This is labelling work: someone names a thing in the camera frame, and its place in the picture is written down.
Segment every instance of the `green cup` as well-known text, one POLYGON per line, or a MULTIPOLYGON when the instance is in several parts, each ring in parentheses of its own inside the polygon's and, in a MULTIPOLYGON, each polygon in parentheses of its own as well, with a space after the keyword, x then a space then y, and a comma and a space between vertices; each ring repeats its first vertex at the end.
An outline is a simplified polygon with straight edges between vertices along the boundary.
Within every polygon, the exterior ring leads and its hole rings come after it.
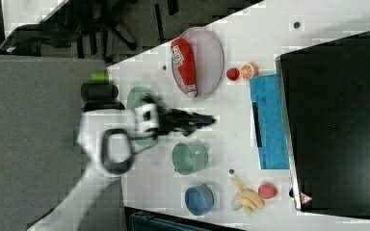
POLYGON ((180 174, 192 174, 206 166, 208 150, 200 141, 181 142, 173 148, 172 163, 180 174))
MULTIPOLYGON (((127 109, 135 109, 143 106, 145 104, 143 100, 147 95, 152 97, 154 100, 158 100, 157 94, 150 89, 143 87, 133 88, 127 96, 127 109)), ((147 147, 153 145, 155 143, 155 139, 149 138, 144 140, 137 140, 134 142, 141 147, 147 147)))

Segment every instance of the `banana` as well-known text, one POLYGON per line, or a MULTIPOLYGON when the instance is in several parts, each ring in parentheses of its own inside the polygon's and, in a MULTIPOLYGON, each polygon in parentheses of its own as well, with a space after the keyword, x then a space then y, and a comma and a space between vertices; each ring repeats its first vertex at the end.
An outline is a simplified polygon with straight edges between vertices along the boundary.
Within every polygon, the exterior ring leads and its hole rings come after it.
POLYGON ((245 207, 249 207, 250 209, 255 209, 256 208, 256 206, 253 204, 253 202, 251 202, 251 200, 249 200, 247 198, 242 197, 241 201, 242 201, 242 205, 245 206, 245 207))
POLYGON ((242 182, 240 182, 238 179, 232 177, 230 178, 230 180, 233 182, 236 188, 240 191, 240 193, 245 189, 245 187, 243 187, 242 182))
POLYGON ((252 204, 258 209, 263 209, 264 208, 264 201, 258 195, 256 192, 253 192, 252 190, 246 189, 240 192, 240 196, 242 197, 242 204, 243 204, 243 199, 247 199, 251 201, 252 204))
POLYGON ((232 199, 232 203, 231 203, 231 208, 233 211, 237 211, 237 210, 240 210, 242 209, 243 205, 242 205, 242 201, 240 201, 240 193, 237 193, 233 199, 232 199))
POLYGON ((243 207, 245 209, 245 213, 250 216, 251 215, 251 207, 248 207, 248 206, 244 206, 243 207))

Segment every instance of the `green object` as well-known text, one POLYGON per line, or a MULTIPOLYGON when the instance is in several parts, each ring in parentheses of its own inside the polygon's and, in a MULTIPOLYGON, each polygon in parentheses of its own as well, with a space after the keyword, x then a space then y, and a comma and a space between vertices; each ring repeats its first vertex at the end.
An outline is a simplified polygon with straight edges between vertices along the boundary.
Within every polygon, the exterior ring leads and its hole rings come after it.
POLYGON ((208 163, 208 151, 200 141, 181 142, 172 151, 176 171, 189 175, 202 170, 208 163))
POLYGON ((105 73, 92 73, 91 79, 95 84, 108 84, 110 81, 109 75, 105 73))
MULTIPOLYGON (((145 104, 144 98, 148 95, 151 96, 155 101, 158 100, 156 93, 150 89, 143 87, 133 88, 127 96, 127 109, 135 109, 143 106, 145 104)), ((150 146, 154 142, 155 140, 153 138, 135 141, 135 143, 141 147, 150 146)))
POLYGON ((79 129, 80 129, 79 127, 76 127, 75 130, 73 131, 73 136, 62 139, 62 144, 70 148, 77 146, 77 137, 79 135, 78 131, 79 129))

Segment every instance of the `red ball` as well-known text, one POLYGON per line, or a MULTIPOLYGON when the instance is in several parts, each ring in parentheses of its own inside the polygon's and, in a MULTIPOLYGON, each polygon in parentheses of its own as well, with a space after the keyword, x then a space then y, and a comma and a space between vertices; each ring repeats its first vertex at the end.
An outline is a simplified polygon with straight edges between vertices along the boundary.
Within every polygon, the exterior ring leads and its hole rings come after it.
POLYGON ((278 189, 272 184, 264 184, 259 187, 259 195, 263 199, 271 199, 278 194, 278 189))
POLYGON ((231 68, 226 72, 226 76, 229 80, 235 81, 239 78, 240 72, 237 68, 231 68))

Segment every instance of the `white label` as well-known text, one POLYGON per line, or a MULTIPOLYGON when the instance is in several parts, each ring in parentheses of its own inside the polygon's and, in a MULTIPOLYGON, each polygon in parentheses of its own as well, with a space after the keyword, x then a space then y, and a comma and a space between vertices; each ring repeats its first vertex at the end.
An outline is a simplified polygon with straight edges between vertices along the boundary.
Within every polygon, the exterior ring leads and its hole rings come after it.
POLYGON ((172 55, 173 64, 176 67, 180 67, 183 65, 184 57, 182 55, 181 50, 179 49, 179 46, 176 45, 171 48, 171 55, 172 55))
POLYGON ((311 197, 309 197, 308 195, 306 195, 306 194, 304 194, 304 193, 302 193, 302 192, 300 192, 300 196, 302 197, 302 203, 303 203, 303 204, 306 204, 306 203, 308 203, 310 200, 312 200, 312 198, 311 198, 311 197))
POLYGON ((191 91, 195 91, 195 90, 197 90, 196 85, 185 85, 185 91, 191 92, 191 91))

